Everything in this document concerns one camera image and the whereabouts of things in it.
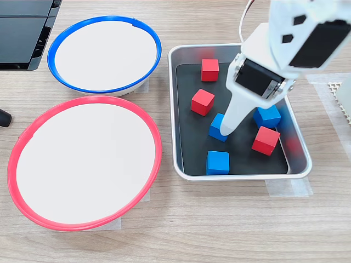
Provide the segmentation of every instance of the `red cube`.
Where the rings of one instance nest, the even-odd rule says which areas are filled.
[[[203,59],[201,67],[202,81],[217,81],[219,74],[218,59]]]
[[[261,126],[252,145],[252,149],[270,156],[279,140],[280,133]]]
[[[199,89],[191,100],[191,110],[206,116],[214,103],[214,95],[203,89]]]

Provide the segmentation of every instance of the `blue-rimmed bowl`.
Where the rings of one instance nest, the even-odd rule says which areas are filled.
[[[101,83],[101,85],[99,85],[98,89],[87,89],[85,87],[79,87],[80,85],[70,83],[69,80],[63,78],[60,75],[59,70],[57,69],[56,64],[55,64],[56,53],[57,53],[59,47],[64,42],[64,40],[66,40],[68,38],[68,36],[70,36],[74,32],[76,32],[76,31],[78,31],[78,30],[80,30],[88,25],[91,25],[94,23],[99,23],[99,22],[104,22],[104,21],[119,21],[119,22],[129,23],[133,27],[139,28],[139,29],[145,31],[146,33],[148,33],[153,38],[153,40],[155,41],[155,45],[156,45],[156,59],[155,59],[153,66],[150,67],[150,70],[145,75],[140,77],[138,80],[133,81],[132,83],[128,83],[126,85],[123,85],[121,87],[118,87],[118,84],[116,84],[116,87],[113,87],[113,88],[106,87],[105,88],[104,84]],[[123,39],[125,39],[125,37],[126,36],[121,36],[121,41],[123,41]],[[90,18],[90,19],[81,21],[81,22],[69,27],[68,29],[63,31],[60,35],[58,35],[49,49],[48,65],[49,65],[49,69],[50,69],[51,73],[53,74],[53,76],[59,82],[61,82],[63,85],[65,85],[71,89],[77,90],[79,92],[83,92],[83,93],[88,94],[88,95],[109,94],[109,95],[114,95],[114,96],[121,96],[121,95],[125,95],[127,93],[132,92],[133,90],[137,89],[139,86],[144,84],[144,82],[148,79],[148,77],[152,74],[152,72],[155,70],[158,63],[160,62],[161,53],[162,53],[162,47],[161,47],[160,38],[158,37],[156,32],[150,26],[146,25],[145,23],[143,23],[135,18],[128,18],[128,17],[124,17],[124,16],[100,16],[100,17]]]

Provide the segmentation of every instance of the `blue cube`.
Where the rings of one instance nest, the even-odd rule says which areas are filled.
[[[257,108],[256,112],[253,115],[254,120],[256,121],[258,129],[263,126],[266,128],[275,128],[280,122],[281,116],[279,114],[276,106],[272,106],[268,109]]]
[[[227,140],[228,136],[223,136],[220,133],[220,125],[222,123],[223,117],[224,117],[224,115],[221,113],[218,113],[216,115],[213,122],[211,123],[210,130],[208,131],[208,134],[209,134],[209,136],[214,137],[217,140],[225,142]]]
[[[229,153],[208,151],[206,174],[229,174]]]

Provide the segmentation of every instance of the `black object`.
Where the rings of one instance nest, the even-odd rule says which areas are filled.
[[[11,114],[0,109],[0,126],[9,127],[11,120]]]
[[[283,81],[284,78],[249,59],[245,60],[235,80],[236,83],[265,99],[268,98],[277,88],[278,84]]]
[[[305,15],[300,15],[294,18],[294,26],[296,25],[301,25],[305,22],[306,16]]]
[[[38,68],[61,0],[0,0],[0,70]]]
[[[208,135],[216,114],[224,114],[229,105],[231,92],[225,87],[228,66],[229,63],[219,64],[216,82],[201,81],[201,65],[180,65],[176,68],[184,172],[188,175],[206,175],[207,152],[223,151],[229,152],[229,174],[286,174],[287,163],[279,142],[271,156],[251,149],[258,132],[254,112],[229,135],[226,142]],[[214,105],[206,117],[190,109],[191,98],[199,89],[215,95]]]
[[[351,31],[351,25],[343,20],[318,24],[290,66],[318,68],[331,56]]]
[[[292,34],[290,35],[284,35],[283,38],[281,39],[281,42],[284,43],[290,43],[294,39],[294,36]]]

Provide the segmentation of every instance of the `red rim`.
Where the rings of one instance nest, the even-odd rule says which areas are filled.
[[[18,189],[17,185],[17,164],[19,157],[22,153],[22,150],[26,146],[26,144],[30,141],[32,138],[33,134],[40,128],[41,125],[43,125],[47,120],[55,116],[56,114],[67,110],[68,108],[72,108],[78,105],[84,105],[84,104],[93,104],[93,103],[101,103],[101,104],[112,104],[120,107],[124,107],[135,114],[137,114],[142,120],[148,125],[152,136],[154,138],[155,142],[155,161],[154,161],[154,166],[152,168],[150,177],[148,181],[146,182],[145,186],[143,189],[131,200],[125,207],[117,211],[116,213],[107,216],[105,218],[95,220],[92,222],[88,223],[82,223],[82,224],[62,224],[62,223],[57,223],[54,221],[47,220],[43,218],[42,216],[38,215],[35,213],[24,201],[22,198],[20,191]],[[81,230],[87,230],[91,228],[95,228],[104,224],[107,224],[126,212],[128,212],[132,207],[134,207],[143,197],[144,195],[148,192],[148,190],[151,188],[151,185],[154,183],[157,173],[160,170],[161,166],[161,159],[162,159],[162,141],[161,141],[161,135],[160,132],[154,122],[154,120],[139,106],[127,101],[123,100],[120,98],[116,97],[110,97],[110,96],[87,96],[83,98],[78,98],[74,100],[70,100],[67,102],[64,102],[54,108],[51,108],[47,112],[45,112],[43,115],[38,117],[32,124],[29,125],[29,127],[19,136],[19,139],[17,143],[15,144],[10,159],[8,163],[8,169],[7,169],[7,183],[9,187],[9,191],[12,197],[13,202],[17,206],[17,208],[31,221],[34,223],[37,223],[38,225],[41,225],[43,227],[52,229],[52,230],[58,230],[58,231],[81,231]]]

